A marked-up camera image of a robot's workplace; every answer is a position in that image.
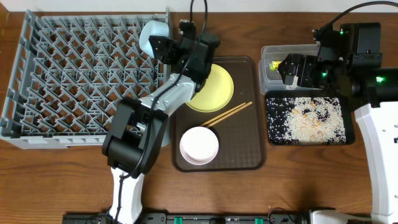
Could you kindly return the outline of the light blue bowl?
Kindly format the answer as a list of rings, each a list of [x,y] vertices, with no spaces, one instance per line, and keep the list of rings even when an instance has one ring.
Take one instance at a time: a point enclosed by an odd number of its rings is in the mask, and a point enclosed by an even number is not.
[[[149,21],[141,31],[139,47],[149,57],[154,58],[154,48],[149,41],[150,36],[168,37],[169,25],[165,22]]]

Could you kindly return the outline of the green snack wrapper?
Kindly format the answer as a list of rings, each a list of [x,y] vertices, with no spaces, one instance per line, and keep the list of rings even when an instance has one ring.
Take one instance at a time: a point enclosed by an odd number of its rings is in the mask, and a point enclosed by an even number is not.
[[[270,71],[276,71],[278,69],[280,63],[281,63],[281,61],[275,61],[275,60],[271,61],[269,64]]]

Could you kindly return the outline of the yellow round plate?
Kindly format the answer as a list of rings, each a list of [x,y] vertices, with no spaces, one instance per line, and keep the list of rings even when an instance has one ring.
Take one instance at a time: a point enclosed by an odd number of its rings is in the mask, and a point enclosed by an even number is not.
[[[187,106],[195,111],[211,113],[226,106],[233,93],[234,83],[231,75],[225,68],[213,63],[205,85],[187,102]]]

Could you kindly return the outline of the wooden chopstick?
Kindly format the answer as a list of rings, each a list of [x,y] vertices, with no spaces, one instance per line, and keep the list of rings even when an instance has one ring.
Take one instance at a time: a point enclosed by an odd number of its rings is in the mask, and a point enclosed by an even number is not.
[[[226,111],[226,112],[224,112],[224,113],[221,113],[221,114],[219,114],[218,116],[215,116],[214,118],[212,118],[212,119],[210,119],[210,120],[208,120],[208,121],[202,123],[200,126],[206,126],[207,124],[210,124],[210,123],[216,121],[217,119],[220,119],[220,118],[226,116],[227,114],[229,114],[229,113],[233,112],[234,110],[236,110],[236,109],[238,109],[238,108],[244,106],[245,104],[246,104],[246,103],[241,103],[240,105],[235,106],[234,108],[232,108],[232,109],[230,109],[230,110],[228,110],[228,111]]]
[[[247,108],[248,106],[251,106],[251,105],[252,105],[252,101],[246,103],[244,106],[242,106],[242,107],[240,107],[240,108],[234,110],[233,112],[227,114],[226,116],[224,116],[224,117],[222,117],[222,118],[220,118],[220,119],[217,119],[216,121],[214,121],[214,122],[212,122],[212,123],[210,123],[210,124],[207,124],[206,126],[202,126],[202,127],[210,128],[210,127],[212,127],[212,126],[218,124],[219,122],[225,120],[226,118],[229,118],[230,116],[236,114],[237,112],[239,112],[239,111],[241,111],[241,110],[243,110],[243,109],[245,109],[245,108]]]

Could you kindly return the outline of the pink white bowl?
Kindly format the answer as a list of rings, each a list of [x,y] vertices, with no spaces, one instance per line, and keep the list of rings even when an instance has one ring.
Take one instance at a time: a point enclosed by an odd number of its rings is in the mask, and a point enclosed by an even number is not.
[[[179,148],[187,162],[202,166],[216,157],[219,140],[212,130],[198,126],[190,128],[182,135]]]

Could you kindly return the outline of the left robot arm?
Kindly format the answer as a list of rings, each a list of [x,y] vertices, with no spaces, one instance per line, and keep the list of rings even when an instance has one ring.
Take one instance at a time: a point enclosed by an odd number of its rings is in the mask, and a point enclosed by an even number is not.
[[[212,34],[184,35],[179,41],[150,35],[146,42],[157,60],[175,69],[156,91],[119,102],[102,146],[115,177],[108,223],[134,223],[139,217],[144,176],[159,155],[169,118],[203,88],[220,45]]]

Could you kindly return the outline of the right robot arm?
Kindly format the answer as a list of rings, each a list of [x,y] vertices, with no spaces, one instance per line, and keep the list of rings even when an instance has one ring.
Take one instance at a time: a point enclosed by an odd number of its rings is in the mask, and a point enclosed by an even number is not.
[[[285,85],[346,99],[363,137],[371,177],[370,223],[397,223],[397,69],[382,67],[381,25],[315,30],[316,56],[290,53],[277,71]]]

